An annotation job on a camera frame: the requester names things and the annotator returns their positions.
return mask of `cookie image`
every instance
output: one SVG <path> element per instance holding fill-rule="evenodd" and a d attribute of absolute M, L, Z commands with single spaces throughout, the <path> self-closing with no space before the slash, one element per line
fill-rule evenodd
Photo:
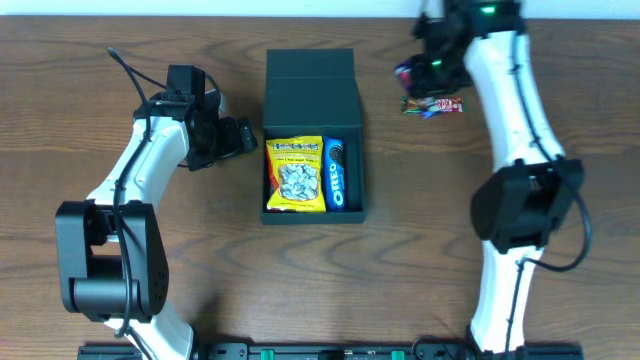
<path fill-rule="evenodd" d="M 344 168 L 344 152 L 342 146 L 335 145 L 329 149 L 329 159 L 334 161 L 338 166 Z"/>

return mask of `brown wood grain surface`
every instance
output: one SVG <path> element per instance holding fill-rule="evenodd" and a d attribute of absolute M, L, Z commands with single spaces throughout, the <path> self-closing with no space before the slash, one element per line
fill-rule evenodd
<path fill-rule="evenodd" d="M 355 49 L 365 113 L 363 225 L 265 227 L 261 153 L 175 171 L 158 211 L 169 299 L 205 339 L 410 342 L 461 337 L 482 252 L 469 219 L 491 175 L 473 89 L 465 113 L 400 113 L 393 67 L 419 51 L 412 20 L 0 17 L 0 359 L 69 359 L 112 331 L 62 307 L 54 213 L 106 177 L 139 105 L 113 46 L 147 75 L 192 63 L 230 112 L 261 123 L 269 48 Z M 584 161 L 595 242 L 568 274 L 537 270 L 529 340 L 579 341 L 589 359 L 640 358 L 640 22 L 531 21 L 548 118 Z M 155 90 L 144 84 L 148 95 Z M 575 209 L 545 259 L 580 247 Z"/>

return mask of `white robotic arm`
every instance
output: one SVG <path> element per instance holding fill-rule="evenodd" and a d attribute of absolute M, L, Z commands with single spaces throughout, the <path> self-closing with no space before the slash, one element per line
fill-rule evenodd
<path fill-rule="evenodd" d="M 129 145 L 107 179 L 89 194 L 87 200 L 94 201 L 96 205 L 113 204 L 115 181 L 140 142 L 145 141 L 145 121 L 138 119 L 133 123 L 133 135 Z M 183 121 L 176 121 L 168 116 L 152 116 L 151 129 L 151 138 L 133 164 L 123 185 L 121 204 L 140 201 L 152 204 L 157 211 L 173 171 L 177 169 L 180 161 L 187 157 L 189 134 Z M 118 238 L 116 235 L 108 235 L 108 240 L 117 242 Z M 105 324 L 117 330 L 123 325 L 123 319 L 111 316 Z M 129 326 L 138 339 L 134 339 L 130 334 L 126 337 L 136 347 L 144 347 L 153 360 L 189 359 L 194 340 L 193 329 L 180 319 L 168 300 L 160 313 L 152 316 L 151 321 L 140 322 L 132 319 Z"/>
<path fill-rule="evenodd" d="M 534 143 L 514 81 L 511 47 L 516 36 L 522 38 L 515 42 L 518 44 L 516 51 L 519 53 L 519 71 L 523 75 L 521 81 L 533 124 L 544 148 L 554 157 L 564 155 L 547 122 L 538 96 L 529 61 L 528 36 L 517 34 L 516 31 L 491 33 L 487 38 L 477 37 L 471 41 L 464 63 L 482 102 L 491 136 L 494 172 L 513 166 L 519 159 L 526 165 L 547 162 Z M 480 299 L 470 328 L 482 351 L 500 353 L 505 350 L 511 300 L 516 291 L 517 262 L 524 257 L 538 260 L 543 249 L 536 246 L 516 247 L 509 249 L 506 254 L 500 254 L 488 240 L 490 239 L 482 242 L 484 264 Z M 515 304 L 510 351 L 524 345 L 522 322 L 534 267 L 533 264 L 527 264 L 523 270 Z"/>
<path fill-rule="evenodd" d="M 143 101 L 133 135 L 106 180 L 84 202 L 64 202 L 56 214 L 62 299 L 126 336 L 149 360 L 190 359 L 194 331 L 166 300 L 169 271 L 155 212 L 186 160 L 191 171 L 257 146 L 246 119 L 220 118 L 224 99 L 213 79 L 191 65 L 171 65 L 167 86 L 109 53 L 131 77 Z M 133 74 L 166 89 L 148 101 Z M 205 78 L 215 89 L 205 92 Z M 118 242 L 122 257 L 91 246 Z"/>
<path fill-rule="evenodd" d="M 584 174 L 578 160 L 562 160 L 564 151 L 542 108 L 520 3 L 444 4 L 443 21 L 423 15 L 414 29 L 424 39 L 425 53 L 402 64 L 412 75 L 404 85 L 418 98 L 469 85 L 477 90 L 491 137 L 494 176 L 471 206 L 484 264 L 469 331 L 479 354 L 514 352 L 525 345 L 523 318 L 536 264 L 558 270 L 539 261 L 549 233 L 559 228 L 574 198 L 584 209 L 577 193 Z"/>

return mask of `open box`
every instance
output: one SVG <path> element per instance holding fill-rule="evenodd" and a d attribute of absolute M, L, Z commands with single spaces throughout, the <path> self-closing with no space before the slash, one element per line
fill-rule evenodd
<path fill-rule="evenodd" d="M 356 224 L 364 221 L 362 114 L 352 49 L 267 50 L 262 127 L 264 141 L 304 135 L 342 140 L 346 183 L 344 212 L 268 212 L 269 168 L 263 147 L 263 224 Z"/>

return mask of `yellow snack bag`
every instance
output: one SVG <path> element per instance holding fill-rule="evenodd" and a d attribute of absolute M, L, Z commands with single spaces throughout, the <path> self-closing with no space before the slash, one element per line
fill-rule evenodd
<path fill-rule="evenodd" d="M 322 136 L 267 140 L 273 195 L 267 210 L 325 212 L 320 183 Z"/>

